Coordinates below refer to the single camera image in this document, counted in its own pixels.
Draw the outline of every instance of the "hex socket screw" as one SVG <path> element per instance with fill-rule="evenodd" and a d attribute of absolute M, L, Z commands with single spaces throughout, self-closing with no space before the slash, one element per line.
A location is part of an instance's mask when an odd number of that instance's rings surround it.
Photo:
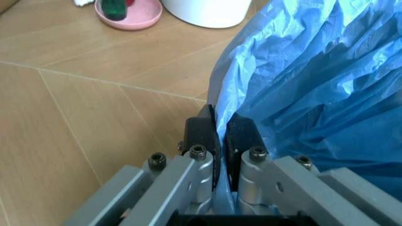
<path fill-rule="evenodd" d="M 207 157 L 207 148 L 204 145 L 193 145 L 190 147 L 190 158 L 196 161 L 205 160 Z"/>
<path fill-rule="evenodd" d="M 262 162 L 266 159 L 268 152 L 262 146 L 253 146 L 249 150 L 249 157 L 252 161 Z"/>
<path fill-rule="evenodd" d="M 148 158 L 148 166 L 151 170 L 162 171 L 166 167 L 166 156 L 163 153 L 153 153 Z"/>
<path fill-rule="evenodd" d="M 296 155 L 294 159 L 300 163 L 304 168 L 311 170 L 311 167 L 313 166 L 313 162 L 307 155 Z"/>

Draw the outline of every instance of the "pink dish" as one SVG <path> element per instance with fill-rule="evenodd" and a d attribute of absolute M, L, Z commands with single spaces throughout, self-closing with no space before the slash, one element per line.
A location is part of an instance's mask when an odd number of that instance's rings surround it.
<path fill-rule="evenodd" d="M 106 24 L 123 29 L 139 30 L 154 25 L 162 15 L 162 4 L 159 0 L 135 0 L 127 8 L 127 17 L 120 21 L 113 21 L 106 18 L 101 7 L 102 0 L 96 0 L 95 10 L 99 18 Z"/>

